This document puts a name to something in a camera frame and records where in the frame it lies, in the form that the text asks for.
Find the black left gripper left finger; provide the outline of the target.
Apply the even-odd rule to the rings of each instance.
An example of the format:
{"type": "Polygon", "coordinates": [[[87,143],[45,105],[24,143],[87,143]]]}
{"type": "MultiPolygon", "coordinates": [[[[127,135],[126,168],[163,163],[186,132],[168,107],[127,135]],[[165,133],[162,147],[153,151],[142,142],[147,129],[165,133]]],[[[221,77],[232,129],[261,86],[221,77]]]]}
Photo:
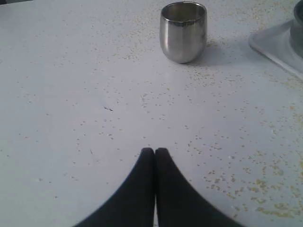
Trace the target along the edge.
{"type": "Polygon", "coordinates": [[[78,227],[152,227],[155,208],[155,155],[143,148],[117,191],[78,227]]]}

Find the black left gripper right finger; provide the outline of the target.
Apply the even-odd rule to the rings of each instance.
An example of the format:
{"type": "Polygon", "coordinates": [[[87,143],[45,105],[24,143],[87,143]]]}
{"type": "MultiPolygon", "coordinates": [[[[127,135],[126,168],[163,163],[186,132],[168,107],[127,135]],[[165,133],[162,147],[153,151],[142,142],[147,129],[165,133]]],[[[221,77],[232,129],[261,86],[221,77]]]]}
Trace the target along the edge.
{"type": "Polygon", "coordinates": [[[169,151],[155,151],[156,205],[160,227],[240,227],[186,180],[169,151]]]}

